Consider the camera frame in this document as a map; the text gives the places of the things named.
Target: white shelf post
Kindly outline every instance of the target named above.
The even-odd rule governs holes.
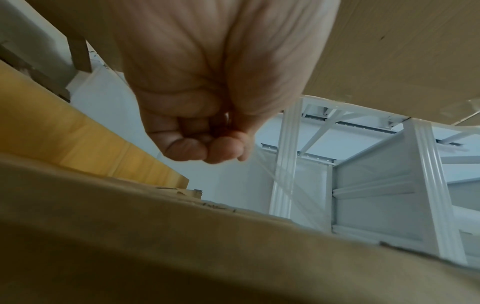
[[[300,123],[302,121],[303,100],[286,109],[281,123],[280,141],[276,159],[275,178],[270,201],[270,215],[290,218],[292,199],[290,193],[295,184],[295,169],[299,145]]]
[[[403,125],[425,247],[441,258],[467,264],[432,124],[412,118]]]

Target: skin crease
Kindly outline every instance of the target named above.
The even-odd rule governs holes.
[[[338,0],[109,0],[146,132],[176,161],[248,159],[296,102]]]

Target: hand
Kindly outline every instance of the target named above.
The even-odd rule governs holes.
[[[146,132],[173,160],[246,160],[296,102],[338,0],[109,0]]]

